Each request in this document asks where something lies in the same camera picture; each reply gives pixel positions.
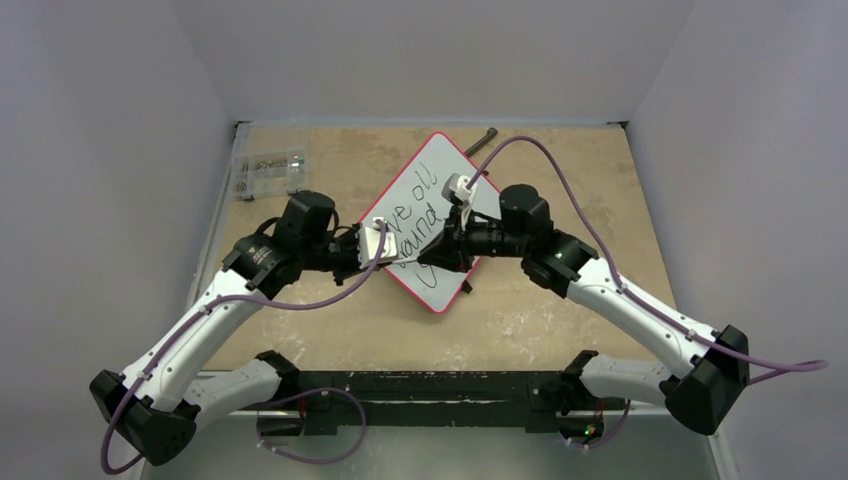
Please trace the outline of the red framed whiteboard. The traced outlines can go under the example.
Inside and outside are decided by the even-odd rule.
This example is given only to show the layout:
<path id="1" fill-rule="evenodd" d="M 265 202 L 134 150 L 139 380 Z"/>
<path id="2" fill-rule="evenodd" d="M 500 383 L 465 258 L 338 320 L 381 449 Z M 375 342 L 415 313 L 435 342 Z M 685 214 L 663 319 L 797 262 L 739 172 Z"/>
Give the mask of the red framed whiteboard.
<path id="1" fill-rule="evenodd" d="M 366 221 L 382 218 L 395 234 L 401 258 L 418 256 L 443 229 L 451 203 L 442 190 L 454 174 L 470 177 L 478 167 L 442 132 L 432 133 L 375 202 L 365 211 Z M 434 313 L 453 303 L 468 278 L 430 265 L 410 262 L 388 268 L 408 292 Z"/>

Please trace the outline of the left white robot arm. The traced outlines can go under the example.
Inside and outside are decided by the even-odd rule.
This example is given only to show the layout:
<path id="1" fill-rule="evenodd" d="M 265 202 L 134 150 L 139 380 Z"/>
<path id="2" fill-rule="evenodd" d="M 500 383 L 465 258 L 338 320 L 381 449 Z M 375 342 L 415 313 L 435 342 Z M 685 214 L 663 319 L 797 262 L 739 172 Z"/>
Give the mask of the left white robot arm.
<path id="1" fill-rule="evenodd" d="M 114 435 L 137 459 L 161 465 L 181 453 L 204 426 L 249 406 L 284 409 L 311 394 L 299 369 L 274 351 L 243 367 L 200 380 L 198 375 L 232 334 L 306 271 L 332 275 L 349 296 L 398 257 L 395 232 L 380 217 L 343 226 L 334 201 L 304 190 L 284 211 L 240 238 L 210 284 L 176 324 L 119 372 L 104 370 L 90 392 L 107 422 L 100 463 L 109 475 Z"/>

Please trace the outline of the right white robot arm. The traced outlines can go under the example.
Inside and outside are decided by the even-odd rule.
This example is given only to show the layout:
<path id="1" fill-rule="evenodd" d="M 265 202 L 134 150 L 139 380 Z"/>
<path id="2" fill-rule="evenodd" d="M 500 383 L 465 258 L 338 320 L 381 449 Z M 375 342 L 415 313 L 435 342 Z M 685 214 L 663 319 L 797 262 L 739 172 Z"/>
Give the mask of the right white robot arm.
<path id="1" fill-rule="evenodd" d="M 419 253 L 420 264 L 466 273 L 481 256 L 517 258 L 532 283 L 599 314 L 656 358 L 629 361 L 584 350 L 542 394 L 563 414 L 617 397 L 663 406 L 693 432 L 717 431 L 749 383 L 740 358 L 749 351 L 743 332 L 689 319 L 626 282 L 610 259 L 554 227 L 549 204 L 534 187 L 504 189 L 498 218 L 473 210 L 475 193 L 465 176 L 447 182 L 443 195 L 451 208 L 442 232 Z"/>

